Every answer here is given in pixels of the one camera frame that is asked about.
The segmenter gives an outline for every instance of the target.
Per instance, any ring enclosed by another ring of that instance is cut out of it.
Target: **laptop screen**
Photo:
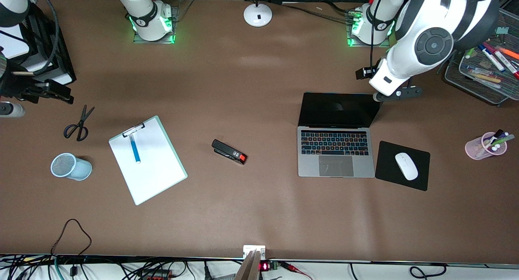
[[[381,105],[372,94],[305,93],[299,126],[369,127]]]

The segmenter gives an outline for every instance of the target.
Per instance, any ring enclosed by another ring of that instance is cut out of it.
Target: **laptop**
[[[297,127],[300,177],[374,178],[372,94],[305,93]]]

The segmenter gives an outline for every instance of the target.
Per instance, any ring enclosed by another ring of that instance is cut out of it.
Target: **black mouse pad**
[[[418,170],[418,177],[416,179],[408,181],[402,174],[402,171],[400,171],[395,156],[401,152],[407,153],[415,163],[416,169]],[[378,147],[375,178],[427,191],[430,160],[431,154],[426,151],[381,141]]]

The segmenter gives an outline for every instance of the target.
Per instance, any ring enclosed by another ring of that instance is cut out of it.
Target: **blue marker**
[[[490,51],[488,51],[488,49],[485,48],[484,45],[479,45],[478,49],[483,52],[483,54],[488,58],[488,60],[490,60],[495,65],[495,67],[499,69],[499,71],[504,73],[504,66],[502,66],[501,63],[497,61],[497,59],[492,55],[492,53],[490,53]]]
[[[141,158],[139,156],[139,151],[137,151],[137,145],[135,144],[135,140],[133,139],[133,134],[130,134],[130,143],[131,148],[133,149],[133,156],[135,156],[135,162],[139,164],[141,163]]]

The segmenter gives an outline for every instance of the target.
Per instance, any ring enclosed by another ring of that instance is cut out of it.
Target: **pen holder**
[[[467,156],[473,160],[482,160],[484,158],[489,158],[490,156],[500,156],[501,154],[504,154],[507,148],[506,142],[504,143],[504,146],[501,146],[496,151],[485,148],[484,141],[491,139],[494,134],[495,132],[487,132],[483,136],[467,142],[467,144],[465,144],[465,152],[467,153]]]
[[[72,153],[62,153],[50,164],[50,172],[58,178],[83,181],[92,173],[92,165],[86,160],[76,158]]]

